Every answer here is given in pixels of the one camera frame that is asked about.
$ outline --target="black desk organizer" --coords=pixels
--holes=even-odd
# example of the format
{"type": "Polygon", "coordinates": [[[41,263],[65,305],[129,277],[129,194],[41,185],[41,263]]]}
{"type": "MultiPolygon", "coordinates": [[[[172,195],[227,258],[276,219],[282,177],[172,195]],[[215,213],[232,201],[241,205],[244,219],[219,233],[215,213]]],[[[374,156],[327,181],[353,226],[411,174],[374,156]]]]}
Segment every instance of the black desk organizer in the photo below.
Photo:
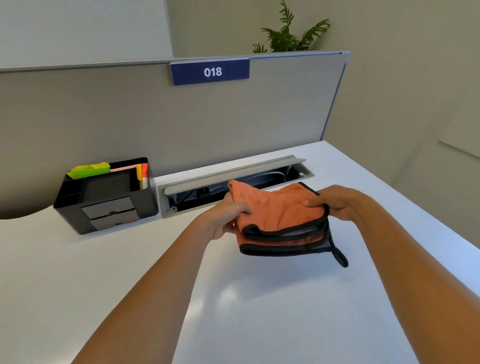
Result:
{"type": "MultiPolygon", "coordinates": [[[[109,164],[115,169],[140,163],[148,159],[109,164]]],[[[154,189],[150,182],[148,188],[140,189],[136,168],[77,180],[65,175],[53,208],[80,235],[158,214],[154,189]]]]}

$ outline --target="desk surface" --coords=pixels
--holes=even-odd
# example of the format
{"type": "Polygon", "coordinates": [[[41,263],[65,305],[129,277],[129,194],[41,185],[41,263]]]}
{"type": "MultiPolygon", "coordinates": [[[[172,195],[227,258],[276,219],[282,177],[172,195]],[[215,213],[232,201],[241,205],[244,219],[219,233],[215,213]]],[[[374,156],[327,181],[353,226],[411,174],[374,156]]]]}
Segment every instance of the desk surface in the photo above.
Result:
{"type": "MultiPolygon", "coordinates": [[[[341,184],[379,201],[480,295],[480,250],[327,142],[157,177],[169,182],[294,154],[314,189],[341,184]]],[[[0,362],[67,364],[201,210],[79,236],[49,207],[0,220],[0,362]]],[[[205,252],[174,363],[417,363],[356,227],[331,218],[329,253],[240,254],[233,235],[205,252]]]]}

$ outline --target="cloth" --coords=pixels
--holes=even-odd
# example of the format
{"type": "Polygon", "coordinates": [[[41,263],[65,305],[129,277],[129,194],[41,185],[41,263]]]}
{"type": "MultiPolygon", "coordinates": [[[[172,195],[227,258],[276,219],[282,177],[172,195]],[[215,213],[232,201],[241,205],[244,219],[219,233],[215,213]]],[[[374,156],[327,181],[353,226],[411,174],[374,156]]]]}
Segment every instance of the cloth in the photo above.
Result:
{"type": "Polygon", "coordinates": [[[306,207],[303,201],[317,192],[298,182],[269,192],[232,180],[228,183],[234,202],[248,203],[251,214],[235,220],[240,251],[247,255],[289,256],[332,252],[343,267],[345,256],[335,247],[328,223],[327,205],[306,207]]]}

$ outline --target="hand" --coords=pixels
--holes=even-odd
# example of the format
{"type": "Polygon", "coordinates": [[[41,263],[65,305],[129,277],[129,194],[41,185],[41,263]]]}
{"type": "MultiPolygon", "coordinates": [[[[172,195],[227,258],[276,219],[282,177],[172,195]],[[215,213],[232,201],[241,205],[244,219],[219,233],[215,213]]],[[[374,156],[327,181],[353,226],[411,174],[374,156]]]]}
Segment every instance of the hand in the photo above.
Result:
{"type": "Polygon", "coordinates": [[[344,221],[354,219],[359,201],[367,197],[360,191],[337,184],[319,190],[318,193],[319,196],[304,201],[303,204],[308,207],[327,204],[330,207],[330,215],[344,221]]]}
{"type": "Polygon", "coordinates": [[[232,195],[228,192],[222,201],[200,214],[195,220],[208,227],[210,240],[220,239],[224,233],[235,233],[233,220],[241,212],[251,213],[248,204],[233,202],[232,195]]]}

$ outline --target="wall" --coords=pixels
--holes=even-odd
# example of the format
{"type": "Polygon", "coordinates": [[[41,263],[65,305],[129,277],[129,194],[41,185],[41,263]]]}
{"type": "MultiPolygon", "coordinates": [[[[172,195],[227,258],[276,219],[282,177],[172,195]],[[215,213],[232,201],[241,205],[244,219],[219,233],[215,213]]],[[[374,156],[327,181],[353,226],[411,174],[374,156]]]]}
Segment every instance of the wall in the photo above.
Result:
{"type": "MultiPolygon", "coordinates": [[[[265,40],[260,27],[280,27],[278,0],[261,4],[226,0],[210,12],[215,3],[169,2],[179,56],[248,54],[251,44],[265,40]]],[[[480,176],[479,165],[466,159],[459,164],[460,152],[439,144],[438,135],[463,107],[472,82],[480,81],[475,25],[480,2],[287,3],[295,15],[292,29],[297,35],[321,19],[332,19],[316,49],[352,50],[325,139],[480,246],[480,221],[468,200],[474,177],[480,176]],[[444,190],[451,180],[439,181],[439,158],[456,163],[455,168],[444,166],[444,174],[450,168],[457,176],[455,194],[444,190]]]]}
{"type": "Polygon", "coordinates": [[[0,0],[0,68],[171,57],[162,0],[0,0]]]}

